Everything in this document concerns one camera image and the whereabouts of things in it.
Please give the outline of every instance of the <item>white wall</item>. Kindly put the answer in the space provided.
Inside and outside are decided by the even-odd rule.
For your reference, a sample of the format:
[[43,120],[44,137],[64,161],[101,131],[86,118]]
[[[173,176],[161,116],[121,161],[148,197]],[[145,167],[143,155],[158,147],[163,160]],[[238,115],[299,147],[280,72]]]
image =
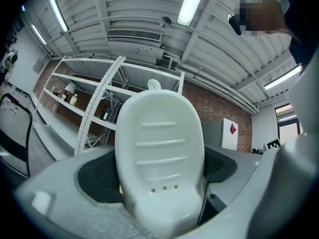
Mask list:
[[253,114],[251,120],[253,127],[252,148],[263,148],[264,143],[277,139],[278,129],[274,105],[259,109],[259,113]]
[[[18,60],[8,81],[17,88],[31,94],[43,68],[49,62],[49,58],[33,39],[26,27],[21,29],[16,37],[16,44],[11,45],[10,48],[18,51]],[[44,61],[44,65],[39,73],[33,70],[33,66],[38,59]]]

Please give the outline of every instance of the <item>fluorescent light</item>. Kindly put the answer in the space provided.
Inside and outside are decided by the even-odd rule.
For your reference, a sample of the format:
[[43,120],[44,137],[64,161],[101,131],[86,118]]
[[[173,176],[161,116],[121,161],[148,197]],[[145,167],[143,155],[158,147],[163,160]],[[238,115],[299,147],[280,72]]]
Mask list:
[[64,19],[62,17],[62,14],[59,10],[58,4],[56,3],[56,0],[50,0],[51,6],[53,8],[53,11],[60,23],[60,26],[62,27],[63,31],[66,32],[68,30],[68,27],[66,26]]
[[43,37],[40,35],[38,29],[36,29],[36,27],[34,25],[31,25],[33,31],[37,34],[37,36],[39,37],[39,39],[42,41],[42,43],[45,45],[46,42],[44,41]]
[[283,119],[280,119],[279,121],[286,121],[286,120],[294,119],[296,117],[297,117],[297,115],[291,115],[291,116],[285,117]]
[[300,72],[300,70],[301,70],[301,65],[297,66],[295,69],[289,71],[288,73],[284,74],[283,76],[279,77],[278,79],[274,80],[273,82],[265,85],[265,89],[268,90],[268,89],[278,85],[279,83],[282,83],[283,81],[289,79],[293,75]]
[[199,2],[200,0],[184,0],[177,18],[177,23],[185,26],[190,26]]

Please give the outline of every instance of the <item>white corrugated ceiling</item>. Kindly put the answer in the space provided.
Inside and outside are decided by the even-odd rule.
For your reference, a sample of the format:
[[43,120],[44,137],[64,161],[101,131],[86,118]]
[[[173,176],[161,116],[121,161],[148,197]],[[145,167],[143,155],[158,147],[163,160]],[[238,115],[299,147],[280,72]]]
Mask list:
[[[57,0],[69,27],[68,33],[75,46],[60,33],[47,0],[29,0],[25,7],[30,21],[40,24],[47,34],[53,56],[75,53],[115,55],[112,43],[105,38],[107,29],[143,29],[162,34],[160,47],[179,56],[182,62],[235,89],[252,103],[258,103],[284,93],[291,88],[298,75],[266,91],[263,86],[292,69],[296,64],[288,56],[279,65],[276,60],[288,50],[290,37],[284,34],[238,36],[228,24],[239,0],[201,0],[190,27],[176,23],[183,0]],[[112,18],[100,21],[102,17]],[[164,29],[161,17],[169,17],[173,24]],[[193,36],[199,28],[198,37]],[[152,42],[134,42],[152,46]],[[141,60],[132,51],[130,59]]]

